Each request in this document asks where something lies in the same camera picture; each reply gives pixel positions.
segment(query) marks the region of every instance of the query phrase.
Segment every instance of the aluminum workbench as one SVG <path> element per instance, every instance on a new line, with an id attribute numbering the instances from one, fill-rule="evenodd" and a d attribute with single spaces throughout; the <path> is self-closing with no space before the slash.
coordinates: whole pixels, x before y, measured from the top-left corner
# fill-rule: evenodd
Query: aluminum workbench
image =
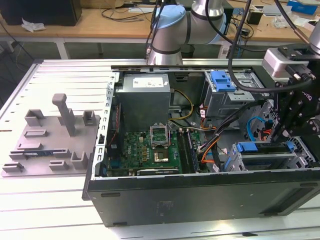
<path id="1" fill-rule="evenodd" d="M 74 115 L 83 110 L 100 114 L 110 66 L 144 62 L 93 59 L 33 64 L 0 110 L 0 165 L 9 161 L 9 151 L 26 125 L 24 116 L 28 109 L 42 109 L 46 116 L 57 116 L 52 96 L 65 93 Z M 184 63 L 226 66 L 227 60 L 192 59 Z M 261 60 L 234 60 L 235 65 L 257 63 Z M 81 198 L 84 181 L 84 175 L 0 178 L 0 239 L 245 239 L 248 233 L 252 235 L 250 240 L 320 239 L 320 196 L 284 217 L 106 228 L 92 202 Z"/>

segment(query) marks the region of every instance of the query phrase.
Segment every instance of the table leg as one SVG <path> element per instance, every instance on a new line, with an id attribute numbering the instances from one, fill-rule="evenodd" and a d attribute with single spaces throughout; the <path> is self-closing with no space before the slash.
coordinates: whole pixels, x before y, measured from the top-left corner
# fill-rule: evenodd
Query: table leg
<path id="1" fill-rule="evenodd" d="M 104 54 L 104 48 L 102 47 L 102 43 L 101 43 L 101 42 L 98 42 L 98 43 L 97 43 L 97 47 L 98 47 L 98 53 L 99 53 L 99 55 Z"/>
<path id="2" fill-rule="evenodd" d="M 7 50 L 9 53 L 13 53 L 15 50 L 11 45 L 10 41 L 0 41 L 1 46 L 3 46 L 3 48 L 5 50 Z"/>
<path id="3" fill-rule="evenodd" d="M 66 43 L 63 40 L 55 42 L 56 47 L 58 48 L 61 59 L 70 59 L 68 49 L 66 48 Z"/>
<path id="4" fill-rule="evenodd" d="M 220 51 L 219 51 L 219 55 L 218 55 L 218 59 L 226 59 L 228 52 L 229 52 L 229 48 L 230 48 L 231 44 L 227 41 L 223 41 L 220 47 Z"/>

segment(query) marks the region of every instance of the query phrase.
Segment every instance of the table surface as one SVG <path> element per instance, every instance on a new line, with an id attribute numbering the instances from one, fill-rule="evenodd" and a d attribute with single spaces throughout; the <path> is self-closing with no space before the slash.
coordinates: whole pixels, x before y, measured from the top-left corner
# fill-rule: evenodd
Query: table surface
<path id="1" fill-rule="evenodd" d="M 235 59 L 252 66 L 261 59 Z M 0 110 L 0 169 L 10 158 L 26 125 L 28 109 L 57 116 L 55 93 L 67 95 L 74 115 L 83 110 L 102 114 L 111 65 L 143 65 L 143 59 L 45 60 L 33 64 Z M 226 59 L 185 60 L 185 65 L 225 66 Z M 288 216 L 231 219 L 106 228 L 91 201 L 81 199 L 85 176 L 3 178 L 0 176 L 0 239 L 88 240 L 119 239 L 233 239 L 243 232 L 258 234 L 250 240 L 311 240 L 320 238 L 320 195 Z"/>
<path id="2" fill-rule="evenodd" d="M 228 1 L 235 8 L 243 8 L 244 2 Z M 260 0 L 253 0 L 255 5 L 264 5 Z M 273 0 L 265 0 L 265 3 L 274 4 Z M 128 16 L 134 16 L 137 13 L 125 12 L 113 14 L 113 18 L 125 18 Z M 294 13 L 303 18 L 313 19 L 314 16 Z M 151 13 L 146 14 L 146 18 L 150 20 Z M 20 25 L 9 26 L 2 19 L 6 29 L 16 37 L 60 37 L 60 38 L 136 38 L 145 39 L 150 32 L 150 22 L 144 17 L 140 16 L 141 21 L 137 22 L 117 22 L 106 19 L 101 16 L 100 9 L 86 9 L 82 10 L 82 16 L 76 26 L 57 26 L 47 25 L 46 30 L 37 32 L 28 32 Z M 289 28 L 275 29 L 272 26 L 272 20 L 274 17 L 262 16 L 259 25 L 252 25 L 254 29 L 254 35 L 250 39 L 251 41 L 271 41 L 271 42 L 301 42 L 296 34 Z M 302 31 L 309 36 L 310 31 L 299 27 Z M 6 35 L 3 29 L 0 29 L 0 36 Z M 231 26 L 228 31 L 229 38 L 233 39 L 235 36 L 235 27 Z"/>

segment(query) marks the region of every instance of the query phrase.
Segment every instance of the computer case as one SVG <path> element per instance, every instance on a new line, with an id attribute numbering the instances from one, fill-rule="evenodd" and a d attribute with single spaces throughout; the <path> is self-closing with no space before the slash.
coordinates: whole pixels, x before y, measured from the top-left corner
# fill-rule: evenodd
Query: computer case
<path id="1" fill-rule="evenodd" d="M 0 11 L 8 25 L 22 18 L 44 25 L 75 26 L 82 14 L 80 0 L 0 0 Z"/>

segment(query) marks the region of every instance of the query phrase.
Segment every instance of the motherboard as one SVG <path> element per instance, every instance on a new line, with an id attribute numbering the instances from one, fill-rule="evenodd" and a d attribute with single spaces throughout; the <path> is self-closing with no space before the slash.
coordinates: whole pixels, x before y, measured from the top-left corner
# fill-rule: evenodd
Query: motherboard
<path id="1" fill-rule="evenodd" d="M 109 170 L 112 176 L 183 174 L 186 168 L 195 173 L 200 144 L 197 131 L 126 132 L 122 156 L 110 160 Z"/>

